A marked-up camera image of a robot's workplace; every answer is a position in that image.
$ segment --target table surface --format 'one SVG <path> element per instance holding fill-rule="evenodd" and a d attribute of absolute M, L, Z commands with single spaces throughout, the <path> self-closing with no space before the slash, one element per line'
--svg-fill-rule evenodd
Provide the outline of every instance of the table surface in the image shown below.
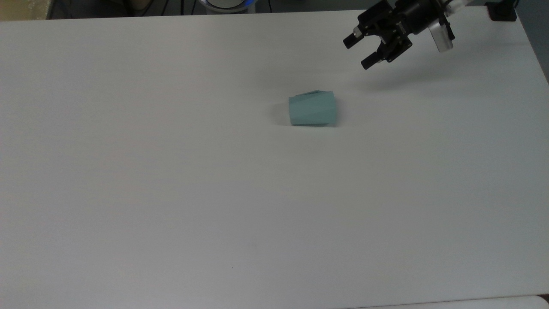
<path fill-rule="evenodd" d="M 358 14 L 0 24 L 2 306 L 549 292 L 549 86 L 521 24 L 467 8 L 452 51 L 426 31 L 363 71 Z M 290 126 L 316 89 L 338 125 Z"/>

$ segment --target floor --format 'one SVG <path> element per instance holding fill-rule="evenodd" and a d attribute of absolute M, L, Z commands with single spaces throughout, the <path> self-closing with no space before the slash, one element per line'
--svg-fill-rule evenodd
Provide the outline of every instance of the floor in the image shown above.
<path fill-rule="evenodd" d="M 50 18 L 109 18 L 127 16 L 121 0 L 53 0 Z M 272 11 L 308 12 L 322 10 L 367 9 L 378 0 L 270 0 Z M 136 16 L 180 15 L 181 3 L 184 3 L 185 15 L 206 14 L 205 8 L 196 0 L 152 0 L 148 9 L 135 12 Z M 475 0 L 472 5 L 483 5 L 484 1 Z M 269 0 L 258 0 L 257 13 L 269 13 Z M 549 80 L 549 20 L 540 12 L 549 12 L 547 0 L 522 0 L 517 8 L 528 38 L 537 58 Z"/>

